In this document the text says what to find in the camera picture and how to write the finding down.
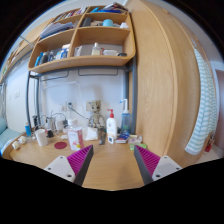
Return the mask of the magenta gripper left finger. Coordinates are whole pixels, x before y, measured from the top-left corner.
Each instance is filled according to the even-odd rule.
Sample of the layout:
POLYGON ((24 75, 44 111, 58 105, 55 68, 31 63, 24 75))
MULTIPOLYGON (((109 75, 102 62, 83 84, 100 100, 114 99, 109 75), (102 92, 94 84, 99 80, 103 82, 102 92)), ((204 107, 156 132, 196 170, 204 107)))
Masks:
POLYGON ((68 157, 62 155, 58 156, 47 165, 44 170, 81 186, 84 182, 93 154, 93 146, 89 145, 68 157))

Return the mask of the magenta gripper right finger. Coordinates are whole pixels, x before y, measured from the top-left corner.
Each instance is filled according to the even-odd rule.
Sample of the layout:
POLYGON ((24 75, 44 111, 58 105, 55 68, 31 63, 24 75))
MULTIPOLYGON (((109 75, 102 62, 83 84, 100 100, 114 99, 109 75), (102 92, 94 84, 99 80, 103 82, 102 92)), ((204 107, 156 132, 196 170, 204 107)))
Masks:
POLYGON ((145 185, 182 169, 169 156, 159 157, 148 149, 137 145, 134 146, 134 156, 145 185))

